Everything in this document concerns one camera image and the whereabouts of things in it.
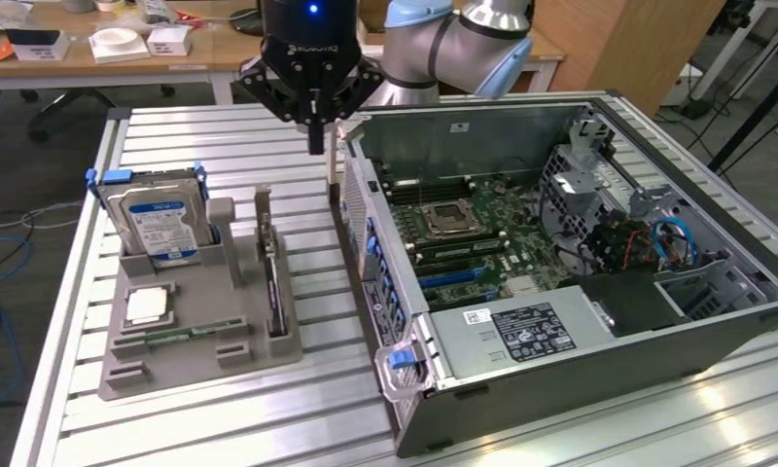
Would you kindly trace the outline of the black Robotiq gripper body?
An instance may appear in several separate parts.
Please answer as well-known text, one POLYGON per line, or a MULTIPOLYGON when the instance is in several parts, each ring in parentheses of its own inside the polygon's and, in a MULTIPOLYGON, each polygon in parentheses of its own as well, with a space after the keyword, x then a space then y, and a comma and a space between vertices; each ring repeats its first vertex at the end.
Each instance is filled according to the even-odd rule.
POLYGON ((297 123, 331 119, 331 100, 361 57, 356 1, 264 1, 263 61, 293 99, 297 123))

